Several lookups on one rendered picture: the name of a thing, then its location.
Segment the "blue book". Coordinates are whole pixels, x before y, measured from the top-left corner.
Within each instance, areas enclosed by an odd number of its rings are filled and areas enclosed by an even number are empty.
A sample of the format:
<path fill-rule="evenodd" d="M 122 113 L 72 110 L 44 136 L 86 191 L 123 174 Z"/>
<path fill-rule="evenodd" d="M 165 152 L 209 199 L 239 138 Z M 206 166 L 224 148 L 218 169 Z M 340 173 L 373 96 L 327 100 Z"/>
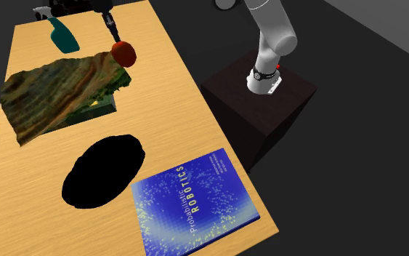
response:
<path fill-rule="evenodd" d="M 223 148 L 131 190 L 146 256 L 188 256 L 260 218 Z"/>

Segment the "light wooden table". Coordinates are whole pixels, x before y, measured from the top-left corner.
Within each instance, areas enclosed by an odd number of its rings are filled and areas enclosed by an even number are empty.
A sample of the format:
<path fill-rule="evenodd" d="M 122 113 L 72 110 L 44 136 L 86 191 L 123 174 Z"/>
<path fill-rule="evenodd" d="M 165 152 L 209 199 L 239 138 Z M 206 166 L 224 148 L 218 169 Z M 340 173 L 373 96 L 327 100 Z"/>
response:
<path fill-rule="evenodd" d="M 118 32 L 137 53 L 131 83 L 115 93 L 115 113 L 37 137 L 19 146 L 0 113 L 0 256 L 144 256 L 132 192 L 96 209 L 61 197 L 76 159 L 93 143 L 130 134 L 146 157 L 142 180 L 223 148 L 260 219 L 198 251 L 233 256 L 278 232 L 234 150 L 203 99 L 149 1 L 113 8 Z"/>

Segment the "black oval object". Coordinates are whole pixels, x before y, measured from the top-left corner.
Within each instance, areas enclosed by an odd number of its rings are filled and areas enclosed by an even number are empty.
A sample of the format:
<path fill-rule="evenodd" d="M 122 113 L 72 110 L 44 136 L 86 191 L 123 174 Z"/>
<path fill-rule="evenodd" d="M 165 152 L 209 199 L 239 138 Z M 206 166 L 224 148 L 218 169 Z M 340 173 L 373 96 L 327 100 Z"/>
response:
<path fill-rule="evenodd" d="M 114 200 L 135 178 L 145 159 L 132 135 L 105 137 L 73 165 L 62 185 L 62 199 L 76 209 L 94 209 Z"/>

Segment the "red round fruit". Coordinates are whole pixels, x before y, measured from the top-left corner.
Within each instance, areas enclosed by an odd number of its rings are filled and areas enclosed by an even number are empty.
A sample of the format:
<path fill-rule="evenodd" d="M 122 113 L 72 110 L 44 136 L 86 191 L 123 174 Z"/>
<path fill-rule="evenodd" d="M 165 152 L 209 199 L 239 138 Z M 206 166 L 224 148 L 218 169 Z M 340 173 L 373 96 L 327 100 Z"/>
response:
<path fill-rule="evenodd" d="M 114 60 L 121 66 L 129 68 L 137 60 L 136 52 L 132 45 L 125 41 L 116 42 L 111 49 Z"/>

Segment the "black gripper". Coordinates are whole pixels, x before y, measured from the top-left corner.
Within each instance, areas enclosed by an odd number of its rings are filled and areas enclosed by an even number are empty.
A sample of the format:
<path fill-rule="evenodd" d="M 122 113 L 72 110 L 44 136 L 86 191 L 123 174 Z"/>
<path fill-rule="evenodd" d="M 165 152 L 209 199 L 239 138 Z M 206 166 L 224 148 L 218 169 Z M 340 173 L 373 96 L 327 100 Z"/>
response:
<path fill-rule="evenodd" d="M 118 30 L 114 22 L 113 16 L 110 11 L 113 8 L 112 0 L 92 0 L 92 9 L 96 13 L 100 13 L 105 21 L 107 28 L 112 34 L 115 42 L 119 42 L 120 36 L 118 35 Z"/>

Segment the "dark robot stand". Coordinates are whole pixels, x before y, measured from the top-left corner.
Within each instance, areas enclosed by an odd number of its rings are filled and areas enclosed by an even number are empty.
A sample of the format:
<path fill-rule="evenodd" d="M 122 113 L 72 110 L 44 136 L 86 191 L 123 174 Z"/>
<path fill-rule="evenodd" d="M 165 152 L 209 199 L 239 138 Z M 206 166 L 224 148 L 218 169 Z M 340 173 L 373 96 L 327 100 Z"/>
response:
<path fill-rule="evenodd" d="M 246 86 L 257 53 L 250 51 L 201 84 L 201 93 L 245 171 L 285 135 L 317 87 L 280 67 L 282 78 L 271 95 Z"/>

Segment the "teal spray bottle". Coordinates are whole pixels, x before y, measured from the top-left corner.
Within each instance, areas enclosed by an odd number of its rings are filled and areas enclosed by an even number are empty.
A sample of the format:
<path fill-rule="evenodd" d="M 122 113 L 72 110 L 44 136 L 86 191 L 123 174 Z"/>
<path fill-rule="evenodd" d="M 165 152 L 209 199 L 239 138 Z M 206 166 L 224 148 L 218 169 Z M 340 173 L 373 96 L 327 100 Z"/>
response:
<path fill-rule="evenodd" d="M 45 15 L 47 20 L 52 24 L 54 29 L 51 32 L 50 38 L 61 53 L 68 54 L 80 50 L 80 46 L 74 35 L 52 14 L 51 7 L 36 7 L 33 8 L 33 11 L 40 15 Z"/>

